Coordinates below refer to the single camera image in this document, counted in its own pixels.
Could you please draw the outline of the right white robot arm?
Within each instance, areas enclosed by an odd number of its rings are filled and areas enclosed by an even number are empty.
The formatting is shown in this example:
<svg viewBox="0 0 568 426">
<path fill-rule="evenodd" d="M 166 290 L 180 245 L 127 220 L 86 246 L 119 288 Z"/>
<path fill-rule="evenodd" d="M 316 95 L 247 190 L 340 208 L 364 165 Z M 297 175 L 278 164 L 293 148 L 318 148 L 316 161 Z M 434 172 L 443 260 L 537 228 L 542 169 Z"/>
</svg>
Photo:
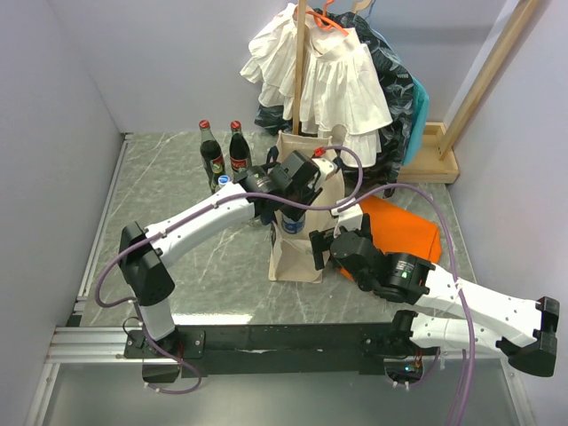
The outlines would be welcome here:
<svg viewBox="0 0 568 426">
<path fill-rule="evenodd" d="M 364 292 L 395 304 L 447 313 L 447 318 L 413 311 L 396 314 L 389 332 L 391 348 L 414 347 L 502 354 L 515 369 L 538 377 L 555 372 L 560 303 L 544 296 L 536 301 L 503 295 L 470 281 L 455 279 L 441 266 L 407 253 L 384 254 L 372 240 L 370 217 L 360 226 L 336 226 L 309 234 L 314 266 L 324 255 L 350 274 Z"/>
</svg>

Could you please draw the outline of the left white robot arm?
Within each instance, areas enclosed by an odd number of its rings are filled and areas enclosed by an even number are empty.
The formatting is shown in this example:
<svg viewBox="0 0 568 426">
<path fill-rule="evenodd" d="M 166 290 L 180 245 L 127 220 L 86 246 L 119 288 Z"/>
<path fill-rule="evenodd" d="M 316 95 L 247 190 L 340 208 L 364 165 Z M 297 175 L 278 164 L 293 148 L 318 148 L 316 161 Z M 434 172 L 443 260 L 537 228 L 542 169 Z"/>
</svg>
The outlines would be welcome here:
<svg viewBox="0 0 568 426">
<path fill-rule="evenodd" d="M 209 198 L 146 228 L 134 223 L 122 230 L 119 262 L 138 301 L 146 326 L 146 346 L 156 356 L 170 355 L 178 336 L 169 297 L 175 288 L 168 268 L 204 241 L 223 230 L 276 211 L 298 219 L 298 204 L 311 205 L 323 183 L 336 172 L 325 158 L 293 151 L 283 162 L 252 166 L 220 187 Z"/>
</svg>

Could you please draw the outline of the coca-cola glass bottle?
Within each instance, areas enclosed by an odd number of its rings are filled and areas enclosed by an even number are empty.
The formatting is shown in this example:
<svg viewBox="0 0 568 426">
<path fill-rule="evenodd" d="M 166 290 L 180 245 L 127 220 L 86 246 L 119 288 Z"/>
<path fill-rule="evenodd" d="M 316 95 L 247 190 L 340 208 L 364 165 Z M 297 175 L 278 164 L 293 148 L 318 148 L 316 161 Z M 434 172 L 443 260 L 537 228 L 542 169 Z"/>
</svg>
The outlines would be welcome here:
<svg viewBox="0 0 568 426">
<path fill-rule="evenodd" d="M 208 178 L 211 180 L 215 175 L 225 173 L 225 159 L 221 146 L 211 131 L 209 121 L 201 120 L 199 128 L 201 131 L 201 160 Z"/>
<path fill-rule="evenodd" d="M 230 163 L 233 174 L 236 175 L 240 171 L 252 165 L 251 152 L 249 144 L 243 136 L 241 123 L 239 121 L 231 122 L 231 142 L 229 146 Z"/>
</svg>

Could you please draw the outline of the dark green glass bottle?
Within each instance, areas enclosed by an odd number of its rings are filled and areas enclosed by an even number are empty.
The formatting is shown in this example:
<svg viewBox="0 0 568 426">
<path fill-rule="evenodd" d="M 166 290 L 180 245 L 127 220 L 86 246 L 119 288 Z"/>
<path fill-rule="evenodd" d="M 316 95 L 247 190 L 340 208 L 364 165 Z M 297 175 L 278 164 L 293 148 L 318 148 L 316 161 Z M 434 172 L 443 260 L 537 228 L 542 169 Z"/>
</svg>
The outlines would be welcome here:
<svg viewBox="0 0 568 426">
<path fill-rule="evenodd" d="M 219 189 L 219 179 L 225 174 L 225 163 L 223 161 L 211 161 L 210 171 L 209 188 L 212 193 L 215 193 Z"/>
</svg>

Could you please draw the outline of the clear chang bottle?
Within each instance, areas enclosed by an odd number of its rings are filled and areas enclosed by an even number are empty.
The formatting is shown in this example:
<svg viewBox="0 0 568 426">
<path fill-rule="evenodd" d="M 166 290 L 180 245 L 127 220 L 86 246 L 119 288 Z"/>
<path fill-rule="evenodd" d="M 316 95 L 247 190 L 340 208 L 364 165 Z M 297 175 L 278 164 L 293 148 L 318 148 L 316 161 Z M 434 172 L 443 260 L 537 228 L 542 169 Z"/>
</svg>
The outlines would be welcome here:
<svg viewBox="0 0 568 426">
<path fill-rule="evenodd" d="M 251 218 L 248 222 L 247 222 L 247 226 L 249 227 L 253 227 L 253 228 L 260 228 L 264 226 L 264 219 L 263 216 L 257 216 L 254 218 Z"/>
</svg>

